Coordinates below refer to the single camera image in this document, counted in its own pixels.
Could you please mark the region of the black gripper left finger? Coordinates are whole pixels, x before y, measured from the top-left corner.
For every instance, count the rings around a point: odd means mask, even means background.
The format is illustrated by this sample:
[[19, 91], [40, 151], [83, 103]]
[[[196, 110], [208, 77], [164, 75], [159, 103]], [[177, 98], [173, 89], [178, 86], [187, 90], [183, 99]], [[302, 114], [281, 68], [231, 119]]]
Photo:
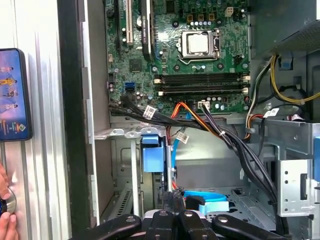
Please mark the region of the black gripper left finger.
[[76, 240], [171, 240], [175, 236], [174, 193], [162, 195], [162, 209], [144, 217], [123, 214], [74, 236]]

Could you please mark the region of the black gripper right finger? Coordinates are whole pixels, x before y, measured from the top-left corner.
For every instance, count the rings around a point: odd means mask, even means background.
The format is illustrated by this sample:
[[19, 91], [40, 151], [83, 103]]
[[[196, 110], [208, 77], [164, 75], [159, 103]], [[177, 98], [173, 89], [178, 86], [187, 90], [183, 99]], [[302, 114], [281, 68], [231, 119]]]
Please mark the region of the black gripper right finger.
[[226, 195], [214, 192], [192, 191], [177, 188], [174, 190], [183, 201], [183, 210], [177, 217], [183, 239], [218, 240], [285, 240], [285, 235], [265, 230], [247, 221], [228, 214], [216, 214], [210, 225], [204, 223], [206, 213], [215, 210], [229, 210]]

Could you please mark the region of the person hand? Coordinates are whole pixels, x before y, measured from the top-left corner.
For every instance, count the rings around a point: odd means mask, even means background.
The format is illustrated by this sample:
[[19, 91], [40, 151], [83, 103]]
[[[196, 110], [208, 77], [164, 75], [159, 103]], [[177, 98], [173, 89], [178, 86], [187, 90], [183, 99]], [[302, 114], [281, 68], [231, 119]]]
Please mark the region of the person hand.
[[[5, 168], [0, 164], [0, 198], [8, 200], [11, 196], [9, 179]], [[18, 240], [17, 217], [7, 211], [0, 216], [0, 240]]]

